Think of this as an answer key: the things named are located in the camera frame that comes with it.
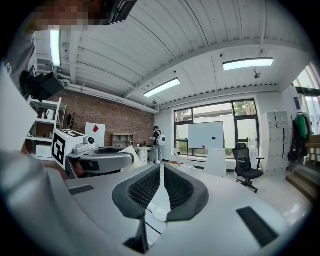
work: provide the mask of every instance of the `backpack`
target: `backpack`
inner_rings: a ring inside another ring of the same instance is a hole
[[[160,133],[158,130],[156,132],[159,133],[158,138],[156,138],[156,144],[163,148],[166,144],[166,136]]]

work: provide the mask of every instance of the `stairs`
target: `stairs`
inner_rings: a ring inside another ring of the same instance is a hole
[[[285,178],[297,190],[299,190],[306,198],[313,204],[318,197],[318,190],[320,189],[320,178],[304,171],[295,170],[288,174]]]

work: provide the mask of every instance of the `brick wall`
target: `brick wall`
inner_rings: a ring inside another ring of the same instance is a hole
[[[153,135],[155,115],[139,109],[119,104],[113,101],[93,97],[83,93],[64,90],[48,101],[67,105],[63,128],[67,129],[66,118],[68,114],[75,113],[79,117],[73,129],[85,133],[86,123],[105,124],[105,146],[112,146],[112,133],[134,134],[134,146],[143,144],[152,145],[150,137]]]

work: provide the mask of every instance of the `fluorescent light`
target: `fluorescent light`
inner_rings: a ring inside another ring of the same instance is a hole
[[[160,92],[162,92],[162,91],[164,91],[164,90],[166,90],[166,89],[169,89],[169,88],[171,88],[171,87],[174,87],[174,86],[177,86],[177,85],[180,85],[180,84],[181,84],[181,83],[180,83],[179,79],[178,79],[178,78],[175,78],[175,79],[173,79],[173,80],[170,80],[170,81],[168,81],[168,82],[166,82],[166,83],[164,83],[164,84],[162,84],[162,85],[159,85],[158,87],[156,87],[156,88],[154,88],[154,89],[146,92],[146,93],[144,94],[144,96],[150,97],[150,96],[152,96],[152,95],[155,95],[155,94],[160,93]]]
[[[235,70],[241,68],[271,66],[273,58],[246,58],[223,63],[223,70]]]
[[[61,66],[60,30],[50,30],[51,59],[55,67]]]

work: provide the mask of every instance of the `black office chair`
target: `black office chair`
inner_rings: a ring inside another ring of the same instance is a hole
[[[256,169],[252,169],[249,148],[247,148],[247,145],[245,143],[237,143],[232,152],[236,161],[236,167],[234,171],[236,172],[238,177],[245,178],[245,181],[239,178],[236,180],[236,182],[240,182],[245,187],[254,189],[254,193],[257,193],[258,189],[252,186],[251,179],[256,179],[262,176],[263,172],[259,170],[259,166],[260,161],[264,158],[258,157],[258,165]]]

